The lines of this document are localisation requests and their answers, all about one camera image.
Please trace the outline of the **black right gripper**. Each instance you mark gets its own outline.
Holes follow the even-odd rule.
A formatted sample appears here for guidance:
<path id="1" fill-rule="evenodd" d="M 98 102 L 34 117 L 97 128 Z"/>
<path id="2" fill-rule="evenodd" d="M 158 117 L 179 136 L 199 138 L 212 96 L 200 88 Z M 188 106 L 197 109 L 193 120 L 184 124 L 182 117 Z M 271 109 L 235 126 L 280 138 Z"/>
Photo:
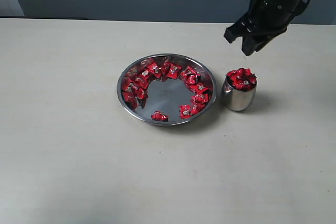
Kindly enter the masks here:
<path id="1" fill-rule="evenodd" d="M 250 56 L 284 33 L 309 4 L 310 0 L 251 0 L 248 12 L 226 28 L 224 38 L 231 44 L 241 37 L 242 52 Z"/>

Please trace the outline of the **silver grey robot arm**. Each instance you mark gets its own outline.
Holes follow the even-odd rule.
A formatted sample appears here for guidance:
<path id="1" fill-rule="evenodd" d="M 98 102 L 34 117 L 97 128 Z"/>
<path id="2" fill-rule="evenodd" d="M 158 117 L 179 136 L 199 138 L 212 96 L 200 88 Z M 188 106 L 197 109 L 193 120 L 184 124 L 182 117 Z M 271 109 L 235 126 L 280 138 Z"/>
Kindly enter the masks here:
<path id="1" fill-rule="evenodd" d="M 224 38 L 232 43 L 242 38 L 242 52 L 250 56 L 287 31 L 311 0 L 250 0 L 248 11 L 227 27 Z"/>

